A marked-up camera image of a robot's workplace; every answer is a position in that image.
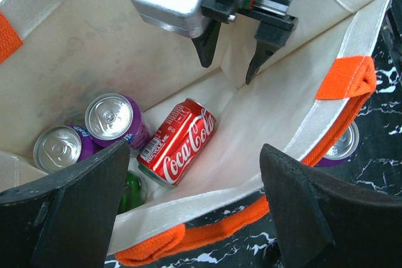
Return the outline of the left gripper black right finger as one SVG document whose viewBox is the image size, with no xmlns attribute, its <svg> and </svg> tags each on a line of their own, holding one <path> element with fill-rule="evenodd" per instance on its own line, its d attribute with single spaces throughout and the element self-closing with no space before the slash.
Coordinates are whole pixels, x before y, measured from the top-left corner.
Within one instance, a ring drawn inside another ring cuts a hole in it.
<svg viewBox="0 0 402 268">
<path fill-rule="evenodd" d="M 261 178 L 284 267 L 400 267 L 401 198 L 265 144 Z"/>
</svg>

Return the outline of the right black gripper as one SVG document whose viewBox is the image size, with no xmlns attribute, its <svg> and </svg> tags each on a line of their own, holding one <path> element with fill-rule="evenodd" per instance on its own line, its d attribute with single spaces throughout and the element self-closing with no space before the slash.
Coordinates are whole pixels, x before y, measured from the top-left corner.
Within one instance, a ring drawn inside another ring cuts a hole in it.
<svg viewBox="0 0 402 268">
<path fill-rule="evenodd" d="M 262 23 L 254 35 L 256 49 L 246 73 L 246 84 L 249 85 L 261 66 L 286 45 L 296 28 L 298 19 L 288 14 L 291 1 L 202 0 L 202 14 L 213 20 L 199 37 L 192 38 L 201 66 L 208 68 L 212 64 L 221 23 L 234 22 L 237 13 L 256 19 Z"/>
</svg>

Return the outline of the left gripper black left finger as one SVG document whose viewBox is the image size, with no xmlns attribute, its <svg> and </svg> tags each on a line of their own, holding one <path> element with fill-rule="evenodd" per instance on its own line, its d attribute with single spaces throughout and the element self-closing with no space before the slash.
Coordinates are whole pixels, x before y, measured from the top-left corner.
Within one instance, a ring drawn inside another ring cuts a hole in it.
<svg viewBox="0 0 402 268">
<path fill-rule="evenodd" d="M 1 267 L 103 267 L 125 184 L 124 141 L 1 193 Z"/>
</svg>

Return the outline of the green glass bottle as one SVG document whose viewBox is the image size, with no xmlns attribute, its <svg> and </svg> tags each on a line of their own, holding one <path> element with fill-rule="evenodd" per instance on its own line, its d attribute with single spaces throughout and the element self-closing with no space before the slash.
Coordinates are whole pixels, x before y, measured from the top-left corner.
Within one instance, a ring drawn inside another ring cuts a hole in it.
<svg viewBox="0 0 402 268">
<path fill-rule="evenodd" d="M 143 205 L 146 199 L 147 188 L 144 179 L 140 175 L 128 171 L 117 214 L 120 215 Z"/>
</svg>

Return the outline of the red can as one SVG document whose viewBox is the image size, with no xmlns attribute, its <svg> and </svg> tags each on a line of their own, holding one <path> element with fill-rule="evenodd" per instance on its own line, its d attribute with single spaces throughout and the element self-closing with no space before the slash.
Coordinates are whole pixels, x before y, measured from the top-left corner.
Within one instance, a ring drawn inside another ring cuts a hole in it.
<svg viewBox="0 0 402 268">
<path fill-rule="evenodd" d="M 138 168 L 164 187 L 177 186 L 215 132 L 216 118 L 201 103 L 177 104 L 138 155 Z"/>
</svg>

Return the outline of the beige canvas tote bag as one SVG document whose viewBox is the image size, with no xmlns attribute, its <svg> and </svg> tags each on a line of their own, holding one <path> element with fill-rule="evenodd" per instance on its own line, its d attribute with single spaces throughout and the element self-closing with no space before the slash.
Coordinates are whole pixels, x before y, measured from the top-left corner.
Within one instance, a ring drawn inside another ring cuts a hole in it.
<svg viewBox="0 0 402 268">
<path fill-rule="evenodd" d="M 36 138 L 55 124 L 80 124 L 90 101 L 122 92 L 159 125 L 186 98 L 217 118 L 217 132 L 174 189 L 151 185 L 149 201 L 112 217 L 104 171 L 94 195 L 72 203 L 73 228 L 92 257 L 156 255 L 204 244 L 184 224 L 250 195 L 263 185 L 259 153 L 270 144 L 316 162 L 357 115 L 376 86 L 370 57 L 391 0 L 294 0 L 299 19 L 285 48 L 245 83 L 255 21 L 241 17 L 219 35 L 212 66 L 202 68 L 190 41 L 146 24 L 130 0 L 1 1 L 1 189 L 18 195 L 50 177 L 33 162 Z"/>
</svg>

